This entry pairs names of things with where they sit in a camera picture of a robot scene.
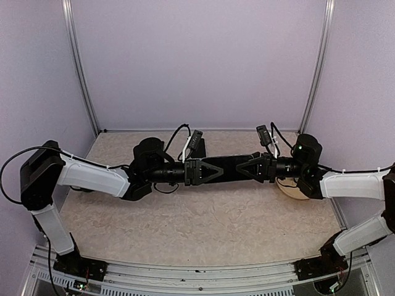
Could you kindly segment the black phone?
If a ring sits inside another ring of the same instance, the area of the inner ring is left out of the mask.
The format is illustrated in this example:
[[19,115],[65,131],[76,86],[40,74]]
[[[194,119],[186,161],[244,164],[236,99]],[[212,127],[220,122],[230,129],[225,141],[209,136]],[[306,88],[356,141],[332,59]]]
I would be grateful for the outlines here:
[[221,176],[218,176],[206,182],[206,184],[252,180],[252,178],[249,178],[248,176],[236,171],[236,166],[241,163],[246,163],[247,161],[260,156],[260,152],[255,152],[253,154],[247,155],[231,155],[202,158],[201,161],[223,169],[223,174]]
[[204,158],[206,157],[206,144],[205,144],[205,139],[201,138],[199,141],[197,149],[194,151],[195,152],[195,158]]

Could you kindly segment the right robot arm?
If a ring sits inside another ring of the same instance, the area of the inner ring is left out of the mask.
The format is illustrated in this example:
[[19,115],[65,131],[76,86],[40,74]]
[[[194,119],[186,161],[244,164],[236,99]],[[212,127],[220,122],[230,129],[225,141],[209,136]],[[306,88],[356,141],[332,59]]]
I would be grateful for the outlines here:
[[297,188],[310,199],[337,197],[381,200],[385,209],[338,234],[316,259],[315,267],[328,274],[339,265],[340,257],[394,233],[394,166],[368,171],[336,171],[319,164],[322,145],[309,134],[300,134],[290,157],[268,153],[236,166],[236,171],[258,182],[297,178]]

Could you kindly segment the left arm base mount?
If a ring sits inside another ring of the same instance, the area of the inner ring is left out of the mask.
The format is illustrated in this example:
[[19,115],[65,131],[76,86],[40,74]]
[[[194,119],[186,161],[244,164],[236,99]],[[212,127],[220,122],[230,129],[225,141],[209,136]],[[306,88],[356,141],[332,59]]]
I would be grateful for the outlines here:
[[73,242],[73,250],[65,255],[56,255],[54,270],[85,278],[88,280],[103,281],[106,275],[108,263],[106,261],[83,257],[78,246],[70,234]]

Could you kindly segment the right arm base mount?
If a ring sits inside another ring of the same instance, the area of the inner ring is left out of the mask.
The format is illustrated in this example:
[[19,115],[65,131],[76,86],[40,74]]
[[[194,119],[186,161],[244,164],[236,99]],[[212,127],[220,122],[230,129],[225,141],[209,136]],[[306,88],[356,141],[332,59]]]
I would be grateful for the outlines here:
[[344,255],[340,255],[333,243],[328,241],[320,248],[320,255],[312,258],[303,258],[294,262],[296,275],[299,281],[338,273],[348,269]]

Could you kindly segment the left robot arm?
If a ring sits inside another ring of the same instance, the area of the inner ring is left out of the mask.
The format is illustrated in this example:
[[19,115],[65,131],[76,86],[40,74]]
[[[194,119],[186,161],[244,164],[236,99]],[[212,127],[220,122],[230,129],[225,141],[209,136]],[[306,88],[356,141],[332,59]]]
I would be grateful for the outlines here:
[[22,165],[22,205],[71,273],[82,273],[86,260],[76,253],[77,245],[54,205],[52,193],[56,186],[79,187],[137,201],[151,193],[154,183],[197,186],[223,175],[223,168],[201,160],[174,161],[165,152],[164,142],[154,137],[134,147],[133,157],[128,166],[115,168],[75,157],[61,150],[56,141],[48,141]]

